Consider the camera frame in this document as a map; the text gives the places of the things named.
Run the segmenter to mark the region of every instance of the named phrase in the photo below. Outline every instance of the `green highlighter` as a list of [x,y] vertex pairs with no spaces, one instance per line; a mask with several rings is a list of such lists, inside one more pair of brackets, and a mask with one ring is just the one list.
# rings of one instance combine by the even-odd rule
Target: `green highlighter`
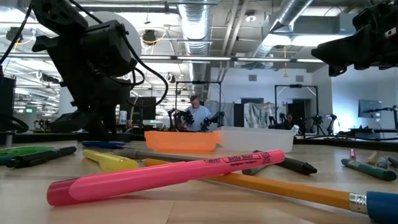
[[0,166],[6,165],[12,158],[36,152],[53,151],[54,147],[47,146],[25,146],[0,149]]
[[370,166],[362,162],[342,159],[341,163],[346,167],[360,171],[367,175],[371,175],[381,180],[393,181],[397,178],[397,174],[391,170]]

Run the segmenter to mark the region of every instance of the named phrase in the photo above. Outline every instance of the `person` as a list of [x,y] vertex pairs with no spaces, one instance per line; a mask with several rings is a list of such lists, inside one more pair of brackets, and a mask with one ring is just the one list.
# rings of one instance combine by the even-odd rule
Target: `person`
[[292,121],[293,121],[293,115],[288,114],[286,116],[286,121],[284,123],[285,129],[290,130],[290,129],[293,128],[293,122]]
[[200,131],[201,130],[201,123],[205,118],[208,118],[211,113],[208,108],[202,106],[199,102],[197,96],[190,97],[191,106],[188,107],[185,111],[190,111],[193,116],[193,124],[187,124],[188,131]]

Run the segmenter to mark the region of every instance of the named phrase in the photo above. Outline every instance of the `translucent bin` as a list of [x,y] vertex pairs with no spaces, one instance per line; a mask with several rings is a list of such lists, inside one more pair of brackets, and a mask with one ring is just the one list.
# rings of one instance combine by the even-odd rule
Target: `translucent bin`
[[280,149],[290,152],[294,132],[291,130],[220,127],[218,144],[232,151],[271,151]]

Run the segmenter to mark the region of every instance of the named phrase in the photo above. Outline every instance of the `wooden table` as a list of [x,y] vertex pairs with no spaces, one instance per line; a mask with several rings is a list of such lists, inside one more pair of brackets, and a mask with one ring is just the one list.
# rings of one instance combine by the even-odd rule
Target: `wooden table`
[[[51,207],[46,201],[46,191],[52,182],[100,173],[101,170],[95,162],[83,159],[82,148],[76,142],[49,142],[36,145],[77,146],[78,152],[25,169],[11,170],[0,167],[1,224],[364,224],[371,222],[366,215],[339,208],[207,180],[193,180],[100,202]],[[144,142],[134,142],[131,145],[137,148],[145,147]],[[216,157],[242,153],[218,149],[213,154],[191,154],[191,156]],[[356,150],[359,161],[365,161],[371,153],[369,150]],[[391,156],[394,153],[381,152],[381,154]],[[398,181],[385,182],[343,167],[340,159],[349,157],[349,149],[294,146],[288,156],[311,163],[318,169],[318,173],[305,176],[279,166],[270,166],[258,175],[350,192],[366,193],[375,190],[398,193]]]

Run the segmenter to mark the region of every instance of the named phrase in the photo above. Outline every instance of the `pink highlighter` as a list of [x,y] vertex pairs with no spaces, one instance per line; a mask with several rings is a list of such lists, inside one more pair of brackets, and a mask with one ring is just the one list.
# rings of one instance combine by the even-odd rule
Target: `pink highlighter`
[[284,152],[275,150],[89,175],[52,183],[47,190],[47,201],[53,206],[89,202],[212,175],[276,164],[283,162],[284,159]]

